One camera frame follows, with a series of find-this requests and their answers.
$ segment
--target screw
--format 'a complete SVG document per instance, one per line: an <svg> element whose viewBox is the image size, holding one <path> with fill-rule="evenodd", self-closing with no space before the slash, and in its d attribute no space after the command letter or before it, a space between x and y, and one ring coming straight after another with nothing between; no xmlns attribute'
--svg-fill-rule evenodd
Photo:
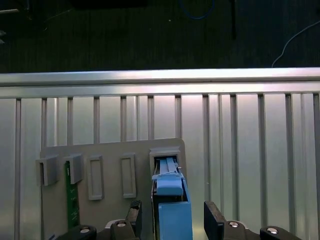
<svg viewBox="0 0 320 240"><path fill-rule="evenodd" d="M229 225L230 225L231 227L233 227L233 228L239 227L239 224L238 224L237 222L235 222L235 221L229 222Z"/></svg>
<svg viewBox="0 0 320 240"><path fill-rule="evenodd" d="M86 234L86 233L89 232L89 231L90 231L89 228L84 227L84 228L82 228L82 229L80 230L80 233Z"/></svg>
<svg viewBox="0 0 320 240"><path fill-rule="evenodd" d="M271 234L278 234L278 230L273 227L269 227L267 231Z"/></svg>
<svg viewBox="0 0 320 240"><path fill-rule="evenodd" d="M118 227L124 227L125 225L126 225L125 222L119 222L119 223L117 224Z"/></svg>

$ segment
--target blue cable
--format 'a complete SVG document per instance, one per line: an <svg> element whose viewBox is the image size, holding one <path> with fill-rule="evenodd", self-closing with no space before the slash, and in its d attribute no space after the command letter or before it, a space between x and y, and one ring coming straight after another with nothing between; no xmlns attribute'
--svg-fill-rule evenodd
<svg viewBox="0 0 320 240"><path fill-rule="evenodd" d="M214 9L214 6L215 6L215 0L212 0L212 6L211 8L209 9L209 11L202 15L202 16L192 16L185 8L185 5L183 4L182 2L183 0L179 0L179 5L180 5L180 8L182 9L182 11L184 11L185 15L188 16L188 18L190 19L194 19L194 20L201 20L201 19L204 19L206 17L208 17L208 15L212 12L212 10Z"/></svg>

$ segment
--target white cable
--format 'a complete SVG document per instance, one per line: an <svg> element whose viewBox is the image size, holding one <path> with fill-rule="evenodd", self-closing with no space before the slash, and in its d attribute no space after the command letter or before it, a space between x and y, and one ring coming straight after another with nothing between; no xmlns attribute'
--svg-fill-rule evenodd
<svg viewBox="0 0 320 240"><path fill-rule="evenodd" d="M294 35L293 37L291 37L291 38L289 39L289 41L287 41L286 44L284 45L284 48L283 48L283 50L282 50L281 55L278 56L278 57L273 61L272 65L271 65L271 68L273 68L274 65L276 64L276 62L277 62L280 58L283 57L283 55L285 54L285 51L286 51L286 48L287 48L288 44L289 44L296 36L302 34L304 31L308 30L309 28L312 28L313 26L315 26L315 25L317 25L317 24L320 24L320 21L317 21L317 22L315 22L314 24L311 24L311 25L307 26L306 28L304 28L304 29L302 29L300 32L298 32L296 35Z"/></svg>

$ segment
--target metal rail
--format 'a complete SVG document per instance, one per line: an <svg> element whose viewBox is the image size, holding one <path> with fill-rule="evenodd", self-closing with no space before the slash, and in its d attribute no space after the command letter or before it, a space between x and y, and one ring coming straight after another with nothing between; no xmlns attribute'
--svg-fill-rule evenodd
<svg viewBox="0 0 320 240"><path fill-rule="evenodd" d="M319 81L320 67L84 71L0 74L0 87Z"/></svg>

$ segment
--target rectangular slot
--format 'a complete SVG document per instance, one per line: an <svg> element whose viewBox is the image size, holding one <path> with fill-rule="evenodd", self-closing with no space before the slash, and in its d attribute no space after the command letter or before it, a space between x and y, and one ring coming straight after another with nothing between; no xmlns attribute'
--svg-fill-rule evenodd
<svg viewBox="0 0 320 240"><path fill-rule="evenodd" d="M45 184L45 178L44 178L44 164L40 163L40 184Z"/></svg>
<svg viewBox="0 0 320 240"><path fill-rule="evenodd" d="M135 171L135 155L124 155L121 158L122 171L122 191L123 198L135 198L136 193L136 171Z"/></svg>
<svg viewBox="0 0 320 240"><path fill-rule="evenodd" d="M89 159L87 171L89 200L103 199L104 179L102 157L91 157Z"/></svg>

